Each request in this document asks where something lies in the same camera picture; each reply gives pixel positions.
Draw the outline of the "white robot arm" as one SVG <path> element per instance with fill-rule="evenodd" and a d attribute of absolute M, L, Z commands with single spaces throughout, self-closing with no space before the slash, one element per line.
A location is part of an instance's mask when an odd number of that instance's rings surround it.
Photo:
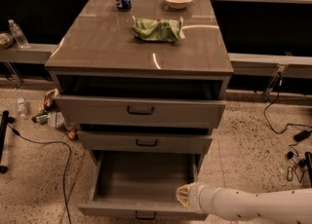
<path fill-rule="evenodd" d="M 280 224 L 312 224 L 312 189 L 248 193 L 201 182 L 176 189 L 177 200 L 196 213 L 228 221 L 264 218 Z"/>

